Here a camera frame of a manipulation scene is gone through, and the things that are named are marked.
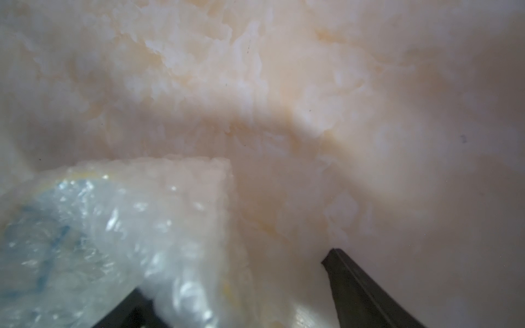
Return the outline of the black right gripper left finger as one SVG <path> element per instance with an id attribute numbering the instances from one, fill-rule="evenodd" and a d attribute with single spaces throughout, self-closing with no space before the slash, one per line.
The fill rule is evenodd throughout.
<path id="1" fill-rule="evenodd" d="M 153 300 L 139 288 L 129 293 L 113 310 L 92 328 L 169 328 L 154 311 Z"/>

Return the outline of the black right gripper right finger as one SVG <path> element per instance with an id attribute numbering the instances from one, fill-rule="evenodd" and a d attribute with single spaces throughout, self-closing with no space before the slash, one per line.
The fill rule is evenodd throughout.
<path id="1" fill-rule="evenodd" d="M 425 327 L 343 250 L 331 249 L 321 264 L 328 273 L 341 327 Z"/>

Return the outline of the bubble wrap sheet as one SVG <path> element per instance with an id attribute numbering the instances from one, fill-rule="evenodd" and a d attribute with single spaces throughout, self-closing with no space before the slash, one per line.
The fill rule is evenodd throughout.
<path id="1" fill-rule="evenodd" d="M 43 176 L 107 181 L 83 225 L 95 246 L 138 276 L 136 288 L 169 327 L 262 325 L 228 159 L 89 161 L 30 180 Z"/>

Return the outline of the yellow rimmed blue white bowl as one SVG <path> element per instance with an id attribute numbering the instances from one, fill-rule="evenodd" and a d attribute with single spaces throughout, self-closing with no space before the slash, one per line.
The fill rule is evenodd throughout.
<path id="1" fill-rule="evenodd" d="M 2 195 L 2 327 L 92 327 L 137 287 L 82 222 L 106 184 L 43 176 Z"/>

